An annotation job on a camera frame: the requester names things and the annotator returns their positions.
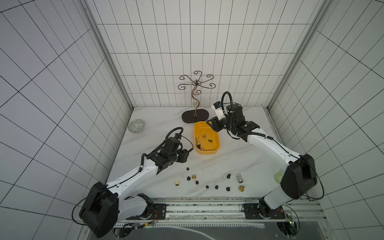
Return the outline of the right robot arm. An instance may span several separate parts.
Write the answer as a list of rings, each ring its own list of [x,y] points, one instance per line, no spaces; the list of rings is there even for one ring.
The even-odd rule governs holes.
[[[216,102],[212,105],[216,116],[207,121],[215,131],[227,130],[245,142],[256,146],[277,162],[283,171],[279,185],[262,197],[257,211],[261,218],[270,219],[272,213],[283,204],[298,200],[318,183],[315,161],[308,154],[300,155],[269,136],[259,125],[246,121],[239,104]]]

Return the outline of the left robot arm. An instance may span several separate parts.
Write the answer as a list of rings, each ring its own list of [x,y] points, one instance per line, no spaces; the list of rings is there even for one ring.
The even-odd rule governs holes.
[[[153,201],[145,194],[134,195],[144,181],[155,177],[173,163],[185,163],[190,150],[183,148],[182,134],[166,136],[165,140],[149,154],[142,154],[140,165],[107,184],[97,182],[82,205],[79,217],[82,225],[101,238],[112,230],[117,222],[141,216],[148,218],[153,212]]]

